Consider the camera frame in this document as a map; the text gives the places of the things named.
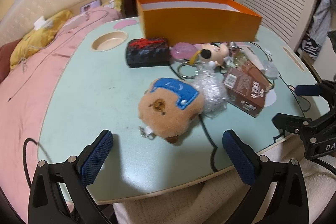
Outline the purple phone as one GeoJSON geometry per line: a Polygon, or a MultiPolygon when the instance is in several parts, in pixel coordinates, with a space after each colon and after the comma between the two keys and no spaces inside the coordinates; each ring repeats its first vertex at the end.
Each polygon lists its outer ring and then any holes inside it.
{"type": "Polygon", "coordinates": [[[80,7],[80,13],[101,6],[101,0],[95,0],[80,7]]]}

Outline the dark red pillow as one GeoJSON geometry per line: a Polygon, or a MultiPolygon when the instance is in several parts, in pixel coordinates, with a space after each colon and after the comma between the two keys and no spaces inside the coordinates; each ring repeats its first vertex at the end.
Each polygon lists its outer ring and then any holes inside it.
{"type": "Polygon", "coordinates": [[[0,83],[10,73],[10,57],[20,41],[21,39],[14,40],[0,47],[0,83]]]}

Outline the clear plastic capsule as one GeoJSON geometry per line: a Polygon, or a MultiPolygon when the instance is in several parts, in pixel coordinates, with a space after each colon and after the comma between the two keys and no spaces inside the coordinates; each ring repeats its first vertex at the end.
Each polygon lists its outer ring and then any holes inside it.
{"type": "Polygon", "coordinates": [[[269,60],[264,60],[262,62],[262,65],[264,67],[264,75],[271,80],[275,80],[279,77],[279,72],[276,68],[276,66],[274,65],[274,63],[272,63],[272,61],[269,60]]]}

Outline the white cosmetic tube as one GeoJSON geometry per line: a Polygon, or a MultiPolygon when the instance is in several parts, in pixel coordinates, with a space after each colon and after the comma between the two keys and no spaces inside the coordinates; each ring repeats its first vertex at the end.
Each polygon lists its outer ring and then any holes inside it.
{"type": "Polygon", "coordinates": [[[244,51],[244,54],[247,56],[248,60],[258,68],[262,73],[265,73],[265,68],[263,67],[261,61],[259,60],[256,53],[252,50],[250,46],[241,46],[244,51]]]}

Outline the bubble wrap bundle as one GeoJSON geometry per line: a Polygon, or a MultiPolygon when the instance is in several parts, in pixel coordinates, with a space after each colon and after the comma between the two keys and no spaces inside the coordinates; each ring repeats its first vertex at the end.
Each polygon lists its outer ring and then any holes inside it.
{"type": "Polygon", "coordinates": [[[226,110],[228,94],[225,86],[207,63],[197,65],[192,86],[204,96],[203,114],[210,119],[226,110]]]}

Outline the orange storage box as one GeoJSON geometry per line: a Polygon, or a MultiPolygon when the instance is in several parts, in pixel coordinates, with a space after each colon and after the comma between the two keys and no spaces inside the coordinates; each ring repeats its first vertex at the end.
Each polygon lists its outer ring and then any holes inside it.
{"type": "Polygon", "coordinates": [[[233,0],[136,0],[143,36],[180,42],[252,42],[262,17],[233,0]]]}

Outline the dark red patterned pouch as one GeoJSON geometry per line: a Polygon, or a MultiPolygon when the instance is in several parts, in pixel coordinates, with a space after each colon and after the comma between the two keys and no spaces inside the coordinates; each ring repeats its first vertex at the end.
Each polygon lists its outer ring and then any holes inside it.
{"type": "Polygon", "coordinates": [[[170,64],[170,48],[165,38],[140,38],[128,42],[125,59],[128,67],[156,67],[170,64]]]}

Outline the pink duvet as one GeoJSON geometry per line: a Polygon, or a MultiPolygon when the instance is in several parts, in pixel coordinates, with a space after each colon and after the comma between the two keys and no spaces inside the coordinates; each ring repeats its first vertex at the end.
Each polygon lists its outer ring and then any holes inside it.
{"type": "Polygon", "coordinates": [[[121,14],[109,7],[89,10],[75,28],[61,28],[48,46],[18,65],[1,83],[1,189],[23,220],[28,221],[30,189],[24,168],[33,174],[37,147],[23,143],[38,140],[52,93],[72,53],[86,35],[98,26],[118,20],[121,14]]]}

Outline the cartoon figure keychain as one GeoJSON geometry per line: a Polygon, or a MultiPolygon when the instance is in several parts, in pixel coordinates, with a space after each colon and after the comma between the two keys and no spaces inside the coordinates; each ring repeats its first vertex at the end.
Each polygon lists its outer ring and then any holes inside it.
{"type": "Polygon", "coordinates": [[[226,43],[197,44],[196,53],[189,59],[189,64],[207,63],[212,69],[225,68],[229,60],[229,48],[226,43]]]}

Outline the brown cardboard box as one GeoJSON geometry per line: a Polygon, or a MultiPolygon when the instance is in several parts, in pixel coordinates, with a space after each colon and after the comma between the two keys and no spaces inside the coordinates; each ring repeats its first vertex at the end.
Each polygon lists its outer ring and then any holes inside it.
{"type": "Polygon", "coordinates": [[[227,90],[228,102],[256,118],[264,108],[266,94],[273,88],[273,84],[263,74],[254,75],[257,78],[229,67],[223,85],[227,90]]]}

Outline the capybara plush with blue cap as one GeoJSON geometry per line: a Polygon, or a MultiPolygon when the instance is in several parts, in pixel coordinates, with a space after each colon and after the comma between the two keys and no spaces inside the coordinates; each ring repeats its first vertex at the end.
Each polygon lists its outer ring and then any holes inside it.
{"type": "Polygon", "coordinates": [[[138,117],[155,135],[174,144],[202,113],[204,104],[204,95],[191,84],[159,78],[140,99],[138,117]]]}

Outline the pink plastic capsule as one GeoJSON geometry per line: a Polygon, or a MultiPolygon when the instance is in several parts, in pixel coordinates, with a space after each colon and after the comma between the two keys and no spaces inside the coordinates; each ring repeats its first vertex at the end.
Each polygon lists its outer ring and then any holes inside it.
{"type": "Polygon", "coordinates": [[[177,43],[174,45],[170,53],[175,59],[190,59],[198,51],[198,49],[190,43],[177,43]]]}

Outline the yellow pillow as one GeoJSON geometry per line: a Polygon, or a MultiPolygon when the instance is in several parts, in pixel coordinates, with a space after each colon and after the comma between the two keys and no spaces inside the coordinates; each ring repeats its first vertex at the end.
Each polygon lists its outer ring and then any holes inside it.
{"type": "Polygon", "coordinates": [[[10,69],[13,70],[23,60],[48,46],[58,31],[74,15],[70,10],[63,10],[50,17],[38,30],[26,34],[14,48],[10,56],[10,69]]]}

